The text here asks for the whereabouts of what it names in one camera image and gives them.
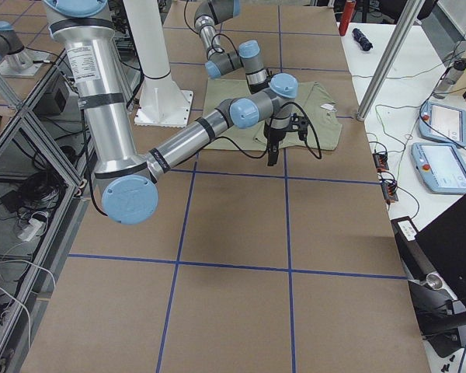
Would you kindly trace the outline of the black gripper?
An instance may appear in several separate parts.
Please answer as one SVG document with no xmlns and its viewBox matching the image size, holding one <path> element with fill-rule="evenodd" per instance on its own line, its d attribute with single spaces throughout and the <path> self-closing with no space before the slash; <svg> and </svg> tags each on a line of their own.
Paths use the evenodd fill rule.
<svg viewBox="0 0 466 373">
<path fill-rule="evenodd" d="M 263 134 L 268 143 L 268 166 L 275 166 L 279 157 L 280 142 L 286 137 L 287 130 L 285 128 L 273 128 L 265 126 Z"/>
</svg>

